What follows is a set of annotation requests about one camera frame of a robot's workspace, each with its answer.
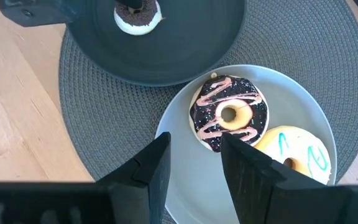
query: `white plate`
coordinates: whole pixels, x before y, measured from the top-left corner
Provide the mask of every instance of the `white plate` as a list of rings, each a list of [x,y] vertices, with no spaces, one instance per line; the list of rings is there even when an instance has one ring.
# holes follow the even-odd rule
[[[212,72],[249,79],[264,94],[270,113],[268,128],[281,125],[303,128],[320,138],[331,160],[329,185],[336,178],[333,133],[316,100],[297,82],[275,70],[256,65],[231,65],[215,69],[185,86],[165,110],[156,136],[172,135],[168,212],[178,224],[238,224],[223,174],[221,155],[206,149],[189,125],[189,107],[195,91]]]

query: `donut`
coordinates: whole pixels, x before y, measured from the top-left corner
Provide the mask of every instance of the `donut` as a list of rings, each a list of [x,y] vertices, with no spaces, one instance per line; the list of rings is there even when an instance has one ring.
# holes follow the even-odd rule
[[[320,139],[304,129],[293,126],[273,128],[255,148],[322,184],[328,183],[331,175],[328,151]]]
[[[226,120],[226,110],[234,112]],[[221,136],[227,132],[254,146],[266,132],[269,110],[259,89],[246,78],[216,73],[193,95],[190,128],[213,152],[221,152]]]
[[[156,0],[142,0],[142,9],[131,9],[116,2],[114,20],[127,34],[144,35],[152,31],[162,20],[161,8]]]

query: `chocolate glazed donut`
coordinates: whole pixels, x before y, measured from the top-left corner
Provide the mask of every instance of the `chocolate glazed donut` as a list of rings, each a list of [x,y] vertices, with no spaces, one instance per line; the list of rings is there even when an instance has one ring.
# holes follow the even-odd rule
[[[263,94],[245,78],[217,77],[215,73],[211,77],[191,102],[190,123],[196,137],[214,152],[221,151],[223,132],[231,133],[252,146],[257,144],[269,122]],[[221,117],[224,108],[235,109],[236,117],[232,123]]]

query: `light wood surface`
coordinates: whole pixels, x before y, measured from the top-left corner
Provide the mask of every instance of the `light wood surface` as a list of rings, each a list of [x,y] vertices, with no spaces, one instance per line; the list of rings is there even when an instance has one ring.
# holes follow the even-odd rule
[[[358,20],[358,8],[348,0]],[[92,181],[58,97],[64,25],[23,28],[0,13],[0,180]],[[341,180],[358,183],[358,156]]]

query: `gray placemat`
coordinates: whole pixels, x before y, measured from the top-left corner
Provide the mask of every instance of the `gray placemat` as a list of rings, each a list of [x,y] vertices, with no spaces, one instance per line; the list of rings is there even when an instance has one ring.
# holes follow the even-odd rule
[[[278,70],[316,98],[336,139],[339,180],[358,152],[358,25],[346,2],[248,0],[244,30],[221,65],[237,63]],[[165,107],[183,87],[119,81],[89,61],[69,33],[59,84],[68,133],[96,180],[153,140]],[[172,222],[169,215],[164,222]]]

